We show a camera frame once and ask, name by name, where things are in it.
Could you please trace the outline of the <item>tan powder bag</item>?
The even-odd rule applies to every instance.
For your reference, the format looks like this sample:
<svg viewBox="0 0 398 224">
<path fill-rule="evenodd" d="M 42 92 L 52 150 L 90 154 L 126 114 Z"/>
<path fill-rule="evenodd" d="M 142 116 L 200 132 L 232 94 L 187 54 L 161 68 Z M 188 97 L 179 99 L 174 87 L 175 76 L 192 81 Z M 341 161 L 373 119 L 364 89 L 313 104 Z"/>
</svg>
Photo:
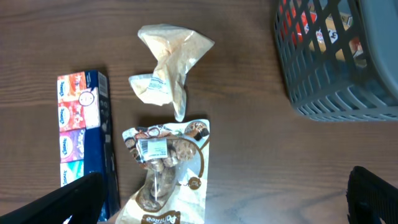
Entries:
<svg viewBox="0 0 398 224">
<path fill-rule="evenodd" d="M 183 121 L 187 73 L 215 42 L 194 30 L 169 24 L 142 26 L 137 36 L 152 52 L 157 65 L 152 73 L 129 77 L 131 88 L 143 103 L 171 104 L 175 120 Z"/>
</svg>

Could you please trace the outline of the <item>blue Kleenex tissue pack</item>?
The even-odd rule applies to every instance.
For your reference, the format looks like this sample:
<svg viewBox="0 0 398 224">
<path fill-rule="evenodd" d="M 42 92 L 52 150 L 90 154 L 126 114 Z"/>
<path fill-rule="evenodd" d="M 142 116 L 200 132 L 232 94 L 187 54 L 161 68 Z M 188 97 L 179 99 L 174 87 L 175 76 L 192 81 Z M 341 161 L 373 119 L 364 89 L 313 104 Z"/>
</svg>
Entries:
<svg viewBox="0 0 398 224">
<path fill-rule="evenodd" d="M 106 188 L 101 222 L 120 209 L 108 83 L 97 70 L 57 78 L 60 185 L 101 173 Z"/>
</svg>

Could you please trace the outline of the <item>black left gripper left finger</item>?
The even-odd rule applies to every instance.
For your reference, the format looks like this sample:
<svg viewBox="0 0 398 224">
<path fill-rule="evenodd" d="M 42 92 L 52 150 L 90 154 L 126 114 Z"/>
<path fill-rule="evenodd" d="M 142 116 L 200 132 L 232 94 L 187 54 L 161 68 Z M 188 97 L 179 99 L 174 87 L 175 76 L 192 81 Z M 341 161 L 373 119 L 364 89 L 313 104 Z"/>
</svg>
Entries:
<svg viewBox="0 0 398 224">
<path fill-rule="evenodd" d="M 1 223 L 97 223 L 104 199 L 103 176 L 92 172 L 1 216 Z"/>
</svg>

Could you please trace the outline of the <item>orange spaghetti pasta packet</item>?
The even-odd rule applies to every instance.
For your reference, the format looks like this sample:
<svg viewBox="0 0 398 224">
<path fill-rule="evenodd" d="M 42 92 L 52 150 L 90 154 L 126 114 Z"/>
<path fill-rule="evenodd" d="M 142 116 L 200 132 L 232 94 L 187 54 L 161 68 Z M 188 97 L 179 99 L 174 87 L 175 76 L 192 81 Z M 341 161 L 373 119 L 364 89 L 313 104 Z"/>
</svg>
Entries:
<svg viewBox="0 0 398 224">
<path fill-rule="evenodd" d="M 335 1 L 339 12 L 339 21 L 335 22 L 333 16 L 328 14 L 325 18 L 321 18 L 321 13 L 331 4 L 332 1 L 294 1 L 283 0 L 279 4 L 277 13 L 276 27 L 278 32 L 278 44 L 287 41 L 291 56 L 297 47 L 304 43 L 304 38 L 309 37 L 313 32 L 315 39 L 308 41 L 308 46 L 303 49 L 306 53 L 324 53 L 327 51 L 326 44 L 329 42 L 333 45 L 339 41 L 339 32 L 336 29 L 338 25 L 343 26 L 343 31 L 351 29 L 354 24 L 353 13 L 349 9 L 347 1 Z"/>
</svg>

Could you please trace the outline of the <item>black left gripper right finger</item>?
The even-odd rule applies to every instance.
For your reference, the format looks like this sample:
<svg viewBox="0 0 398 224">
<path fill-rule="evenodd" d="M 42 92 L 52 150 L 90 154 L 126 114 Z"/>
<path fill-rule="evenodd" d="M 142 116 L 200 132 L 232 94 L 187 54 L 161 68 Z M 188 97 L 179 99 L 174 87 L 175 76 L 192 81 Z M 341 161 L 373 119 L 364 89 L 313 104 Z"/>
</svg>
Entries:
<svg viewBox="0 0 398 224">
<path fill-rule="evenodd" d="M 350 224 L 397 224 L 397 188 L 364 167 L 350 172 L 346 198 Z"/>
</svg>

